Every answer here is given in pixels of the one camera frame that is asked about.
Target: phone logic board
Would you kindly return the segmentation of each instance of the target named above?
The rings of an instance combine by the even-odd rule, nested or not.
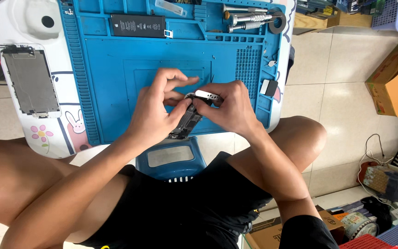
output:
[[[187,93],[185,95],[185,98],[190,98],[190,99],[195,99],[199,98],[203,100],[207,105],[211,106],[213,103],[216,104],[217,106],[220,105],[220,103],[223,101],[220,96],[212,93],[207,93],[204,91],[196,91],[195,93]],[[170,132],[170,134],[167,136],[169,139],[185,139],[188,137],[188,135],[191,133],[193,128],[197,125],[199,121],[202,120],[202,115],[200,115],[196,107],[191,104],[187,108],[187,111],[185,114],[182,116],[182,118],[179,121],[179,124],[177,127]]]

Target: blue silicone repair mat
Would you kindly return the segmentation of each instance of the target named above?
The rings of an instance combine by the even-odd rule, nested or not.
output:
[[[176,4],[187,12],[185,17],[156,7],[155,0],[59,1],[91,145],[112,143],[124,133],[140,89],[151,85],[159,67],[175,67],[187,76],[200,77],[194,86],[175,89],[181,93],[194,91],[209,83],[213,76],[213,82],[243,81],[257,118],[269,127],[273,101],[259,91],[264,79],[276,78],[277,64],[267,64],[278,58],[281,34],[268,32],[267,25],[227,33],[223,3],[285,13],[283,5],[246,0]],[[110,14],[152,12],[165,16],[166,29],[173,31],[172,39],[114,36]],[[191,135],[220,132],[224,130],[204,118]]]

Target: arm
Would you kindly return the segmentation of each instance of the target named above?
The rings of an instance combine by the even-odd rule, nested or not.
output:
[[[266,190],[275,198],[282,223],[297,215],[307,214],[320,218],[308,192],[307,185],[296,166],[274,143],[256,118],[241,81],[228,84],[208,84],[201,90],[224,98],[219,108],[212,108],[199,99],[193,104],[198,112],[229,132],[244,137],[261,163]]]
[[[172,89],[197,81],[177,69],[158,70],[152,86],[141,90],[127,131],[31,203],[10,226],[1,248],[62,248],[96,194],[127,162],[162,141],[177,126],[191,99],[176,102],[179,94]],[[177,104],[171,113],[164,108],[167,99]]]

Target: blue plastic stool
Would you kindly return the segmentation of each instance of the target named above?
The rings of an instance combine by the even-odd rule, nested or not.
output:
[[[187,161],[179,161],[166,163],[157,167],[150,167],[148,163],[148,153],[167,148],[189,146],[193,159]],[[136,169],[140,172],[156,178],[158,180],[169,182],[184,182],[193,178],[197,173],[201,172],[207,165],[199,150],[198,139],[195,136],[189,138],[189,141],[174,142],[170,144],[155,145],[141,155],[136,157]]]

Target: red plastic basket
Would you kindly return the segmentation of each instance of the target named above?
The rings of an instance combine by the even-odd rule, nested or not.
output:
[[[340,245],[340,249],[398,249],[398,246],[391,246],[373,235],[365,234]]]

